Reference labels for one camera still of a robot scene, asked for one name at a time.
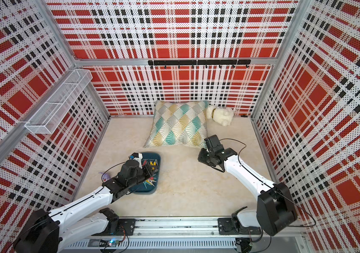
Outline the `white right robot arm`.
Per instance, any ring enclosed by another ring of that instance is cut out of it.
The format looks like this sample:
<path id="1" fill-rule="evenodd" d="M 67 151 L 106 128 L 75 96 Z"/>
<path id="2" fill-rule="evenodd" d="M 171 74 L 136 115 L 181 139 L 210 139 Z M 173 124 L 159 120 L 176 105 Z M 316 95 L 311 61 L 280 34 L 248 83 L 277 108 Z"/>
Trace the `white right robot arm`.
<path id="1" fill-rule="evenodd" d="M 260 227 L 266 234 L 274 236 L 297 220 L 294 202 L 284 183 L 275 183 L 260 175 L 236 151 L 225 149 L 216 135 L 204 142 L 206 147 L 200 150 L 198 161 L 219 172 L 231 174 L 256 198 L 256 210 L 243 207 L 232 214 L 235 231 Z"/>

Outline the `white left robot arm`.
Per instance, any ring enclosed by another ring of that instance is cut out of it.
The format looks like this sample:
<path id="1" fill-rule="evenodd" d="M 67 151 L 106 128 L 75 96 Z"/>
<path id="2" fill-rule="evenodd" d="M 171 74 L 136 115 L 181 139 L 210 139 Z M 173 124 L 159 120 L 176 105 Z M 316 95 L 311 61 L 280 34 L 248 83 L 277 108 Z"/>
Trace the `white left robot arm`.
<path id="1" fill-rule="evenodd" d="M 59 253 L 79 240 L 103 232 L 110 222 L 118 220 L 108 205 L 158 171 L 158 162 L 127 160 L 115 177 L 88 195 L 51 211 L 33 212 L 13 242 L 13 249 L 17 253 Z"/>

